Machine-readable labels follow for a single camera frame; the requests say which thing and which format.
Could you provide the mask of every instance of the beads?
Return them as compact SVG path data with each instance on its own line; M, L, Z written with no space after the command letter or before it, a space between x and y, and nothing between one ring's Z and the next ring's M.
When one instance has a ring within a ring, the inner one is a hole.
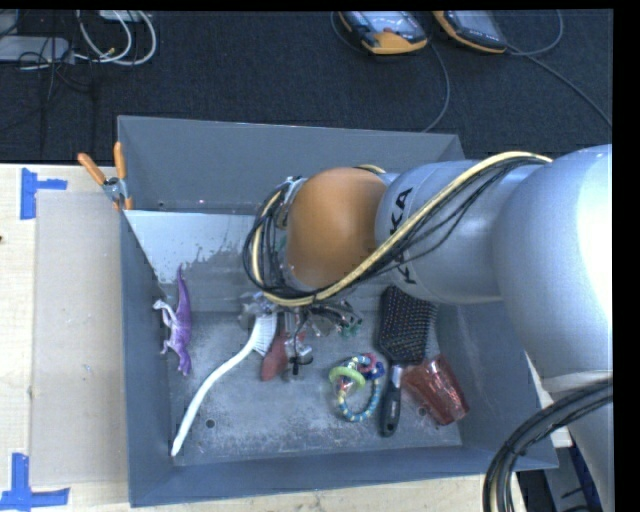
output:
M369 418L380 402L382 386L380 377L384 375L384 365L377 361L375 354L367 353L353 356L342 365L336 366L329 372L329 381L336 384L338 409L347 421L357 423ZM365 382L371 380L373 389L371 398L364 411L355 413L347 404L347 394L353 388L358 391Z

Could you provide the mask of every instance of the red plastic cup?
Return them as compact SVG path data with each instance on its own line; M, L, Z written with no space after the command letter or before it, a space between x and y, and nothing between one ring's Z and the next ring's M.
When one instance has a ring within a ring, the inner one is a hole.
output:
M458 379L442 354L405 371L402 386L439 425L449 425L469 412Z

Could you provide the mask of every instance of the black floor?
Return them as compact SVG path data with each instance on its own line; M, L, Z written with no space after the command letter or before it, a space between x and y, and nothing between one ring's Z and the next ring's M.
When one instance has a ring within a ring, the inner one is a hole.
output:
M449 102L431 131L457 134L469 158L513 149L557 157L612 142L603 114L611 119L613 10L561 11L561 39L535 57L539 63L461 48L428 12L415 15L433 31L430 46L398 62L349 47L329 12L150 13L158 48L141 66L76 59L25 71L0 63L0 161L75 163L84 151L111 164L120 114L422 131L447 97L439 58ZM20 34L57 34L87 53L73 11L23 14ZM555 10L494 14L521 51L544 48L560 34ZM97 11L82 18L97 46L123 48L117 23ZM149 31L134 28L140 56Z

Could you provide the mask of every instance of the purple dinosaur toy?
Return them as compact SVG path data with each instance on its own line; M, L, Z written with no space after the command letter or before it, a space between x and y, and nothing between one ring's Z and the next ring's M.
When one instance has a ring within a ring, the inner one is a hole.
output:
M162 310L162 321L171 329L171 336L164 341L161 353L166 354L168 349L174 350L180 358L178 371L188 375L191 371L191 357L187 352L187 345L191 341L191 304L187 286L182 279L182 267L178 267L178 307L175 312L161 299L156 301L153 309Z

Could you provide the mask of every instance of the blue tape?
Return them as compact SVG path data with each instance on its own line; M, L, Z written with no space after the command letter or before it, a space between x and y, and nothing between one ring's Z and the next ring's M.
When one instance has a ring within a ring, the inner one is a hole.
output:
M69 488L59 491L31 492L29 457L21 453L11 456L11 490L2 491L0 510L30 512L32 507L56 507L69 501Z
M66 180L47 179L38 181L38 174L26 167L22 168L22 190L20 192L20 219L36 216L36 192L40 189L66 190Z

